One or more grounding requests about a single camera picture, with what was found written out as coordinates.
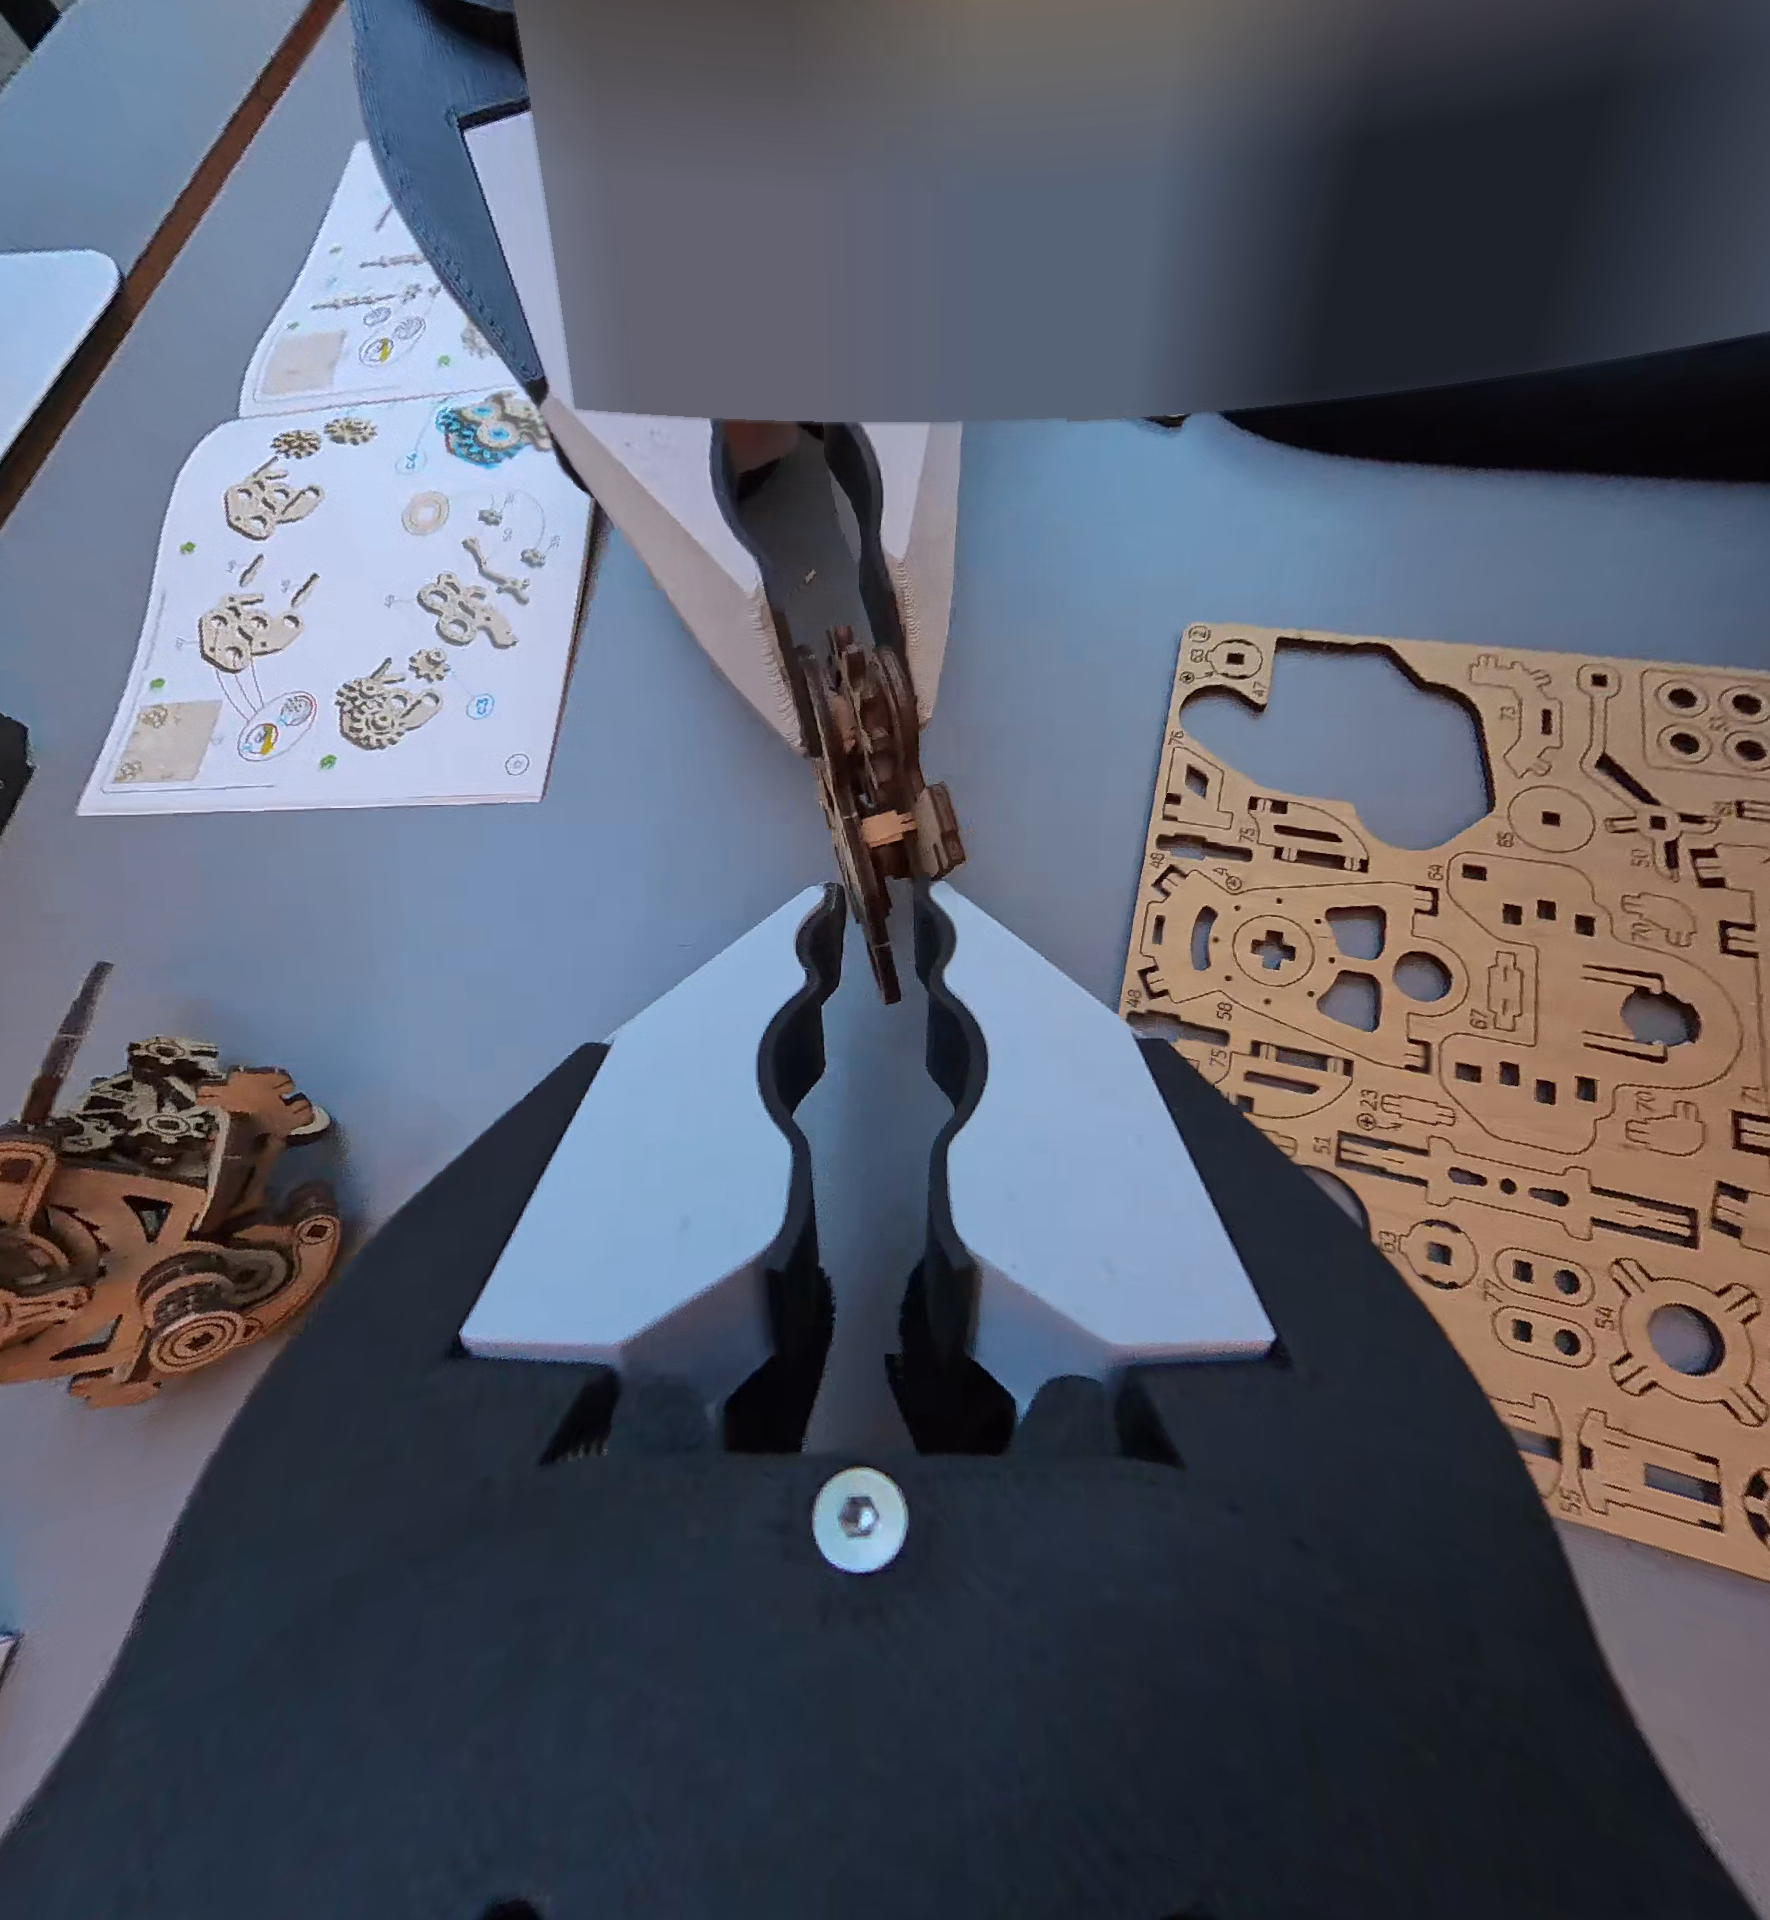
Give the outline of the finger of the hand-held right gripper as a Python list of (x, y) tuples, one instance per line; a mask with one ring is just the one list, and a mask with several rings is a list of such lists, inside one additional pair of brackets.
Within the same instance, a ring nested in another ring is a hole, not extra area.
[(858, 589), (874, 641), (893, 646), (918, 708), (937, 708), (959, 543), (959, 422), (836, 422), (832, 479), (858, 527)]
[(736, 514), (743, 477), (796, 450), (801, 425), (585, 411), (572, 394), (532, 114), (476, 119), (463, 138), (532, 335), (555, 445), (730, 686), (790, 748), (807, 749), (792, 641)]

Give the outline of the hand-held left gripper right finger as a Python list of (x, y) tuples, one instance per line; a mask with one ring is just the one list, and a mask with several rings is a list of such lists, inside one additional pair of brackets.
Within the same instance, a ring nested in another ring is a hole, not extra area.
[(1117, 1014), (951, 882), (920, 891), (949, 1115), (888, 1371), (923, 1454), (1001, 1454), (1061, 1379), (1257, 1362), (1273, 1323)]

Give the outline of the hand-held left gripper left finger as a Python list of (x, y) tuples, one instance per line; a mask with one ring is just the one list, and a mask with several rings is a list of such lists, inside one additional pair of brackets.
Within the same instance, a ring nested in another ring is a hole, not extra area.
[(463, 1323), (469, 1357), (671, 1379), (729, 1450), (801, 1450), (832, 1286), (798, 1108), (842, 948), (842, 886), (807, 886), (613, 1033)]

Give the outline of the wooden three-ring plate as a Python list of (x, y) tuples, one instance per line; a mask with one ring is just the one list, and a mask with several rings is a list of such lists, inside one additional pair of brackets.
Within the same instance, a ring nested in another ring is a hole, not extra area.
[(890, 879), (941, 879), (966, 857), (959, 815), (920, 758), (920, 716), (902, 655), (834, 627), (809, 661), (820, 797), (858, 904), (886, 913)]

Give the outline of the wooden gear assembly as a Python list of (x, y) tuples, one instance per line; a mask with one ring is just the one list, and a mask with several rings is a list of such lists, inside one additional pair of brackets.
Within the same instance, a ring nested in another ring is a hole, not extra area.
[(874, 979), (892, 1004), (899, 985), (890, 881), (914, 876), (915, 794), (924, 785), (910, 675), (895, 653), (839, 625), (820, 653), (801, 661), (801, 685), (839, 876)]

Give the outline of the white instruction booklet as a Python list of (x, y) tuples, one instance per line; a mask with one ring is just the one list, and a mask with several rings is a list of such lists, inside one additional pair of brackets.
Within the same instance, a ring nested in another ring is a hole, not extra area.
[(592, 499), (357, 143), (187, 455), (81, 815), (543, 794)]

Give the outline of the laser-cut wooden parts sheet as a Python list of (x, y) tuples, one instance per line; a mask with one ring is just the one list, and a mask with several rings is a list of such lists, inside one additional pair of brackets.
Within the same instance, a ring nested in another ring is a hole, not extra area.
[[(1213, 757), (1287, 645), (1464, 708), (1482, 818)], [(1356, 1197), (1557, 1518), (1770, 1581), (1770, 670), (1190, 624), (1120, 1013)]]

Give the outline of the partly built wooden model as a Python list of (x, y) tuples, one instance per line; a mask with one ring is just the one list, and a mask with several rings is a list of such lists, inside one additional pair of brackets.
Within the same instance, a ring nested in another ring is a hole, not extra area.
[(151, 1038), (59, 1108), (109, 979), (85, 975), (0, 1123), (0, 1386), (62, 1379), (90, 1406), (143, 1404), (295, 1321), (345, 1233), (328, 1183), (273, 1203), (283, 1154), (333, 1130), (282, 1068)]

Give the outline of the black padded cushion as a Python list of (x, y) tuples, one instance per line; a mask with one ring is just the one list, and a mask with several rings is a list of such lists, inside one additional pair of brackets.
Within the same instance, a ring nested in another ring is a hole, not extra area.
[(1228, 419), (1356, 460), (1770, 483), (1770, 328), (1598, 356), (1353, 322), (1303, 354), (1293, 398)]

